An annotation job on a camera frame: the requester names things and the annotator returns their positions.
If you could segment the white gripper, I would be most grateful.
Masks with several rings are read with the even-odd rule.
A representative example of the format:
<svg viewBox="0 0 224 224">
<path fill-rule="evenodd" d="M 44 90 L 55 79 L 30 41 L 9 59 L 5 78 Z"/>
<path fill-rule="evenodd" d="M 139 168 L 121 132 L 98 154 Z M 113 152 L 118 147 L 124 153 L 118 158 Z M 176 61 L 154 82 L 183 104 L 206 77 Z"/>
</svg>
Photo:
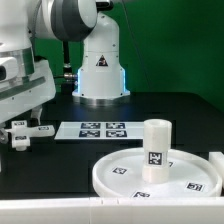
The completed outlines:
<svg viewBox="0 0 224 224">
<path fill-rule="evenodd" d="M 56 88 L 47 60 L 35 64 L 35 73 L 25 84 L 0 91 L 0 124 L 29 110 L 31 118 L 41 124 L 43 108 L 40 106 L 53 99 Z M 8 132 L 0 128 L 0 143 L 8 143 Z"/>
</svg>

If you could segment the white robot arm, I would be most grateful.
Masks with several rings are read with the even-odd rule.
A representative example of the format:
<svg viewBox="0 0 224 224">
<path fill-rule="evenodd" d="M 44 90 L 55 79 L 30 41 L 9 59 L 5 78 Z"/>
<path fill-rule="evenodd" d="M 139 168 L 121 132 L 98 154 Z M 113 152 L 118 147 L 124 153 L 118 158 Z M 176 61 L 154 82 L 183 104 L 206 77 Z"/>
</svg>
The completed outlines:
<svg viewBox="0 0 224 224">
<path fill-rule="evenodd" d="M 111 105 L 130 95 L 119 63 L 119 28 L 105 15 L 111 0 L 0 0 L 0 143 L 23 151 L 32 137 L 51 136 L 53 126 L 29 128 L 14 118 L 26 111 L 38 121 L 56 89 L 49 63 L 35 58 L 35 40 L 84 43 L 78 102 Z"/>
</svg>

